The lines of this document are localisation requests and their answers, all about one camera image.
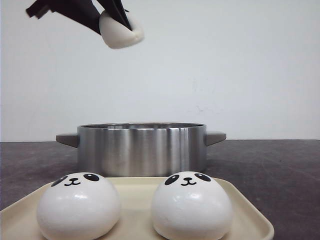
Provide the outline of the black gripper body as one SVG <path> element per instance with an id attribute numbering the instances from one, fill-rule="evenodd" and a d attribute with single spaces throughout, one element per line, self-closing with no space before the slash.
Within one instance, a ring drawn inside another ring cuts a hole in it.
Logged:
<path id="1" fill-rule="evenodd" d="M 74 21 L 76 13 L 95 10 L 97 9 L 91 0 L 36 0 L 25 11 L 30 18 L 36 16 L 40 19 L 48 11 L 51 11 Z"/>

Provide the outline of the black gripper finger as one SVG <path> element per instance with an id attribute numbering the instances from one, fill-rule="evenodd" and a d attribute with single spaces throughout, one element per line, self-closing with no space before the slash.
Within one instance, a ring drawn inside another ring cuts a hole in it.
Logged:
<path id="1" fill-rule="evenodd" d="M 132 30 L 126 11 L 120 0 L 97 0 L 104 11 L 115 21 Z"/>
<path id="2" fill-rule="evenodd" d="M 100 35 L 99 18 L 100 13 L 97 10 L 85 10 L 77 12 L 73 20 Z"/>

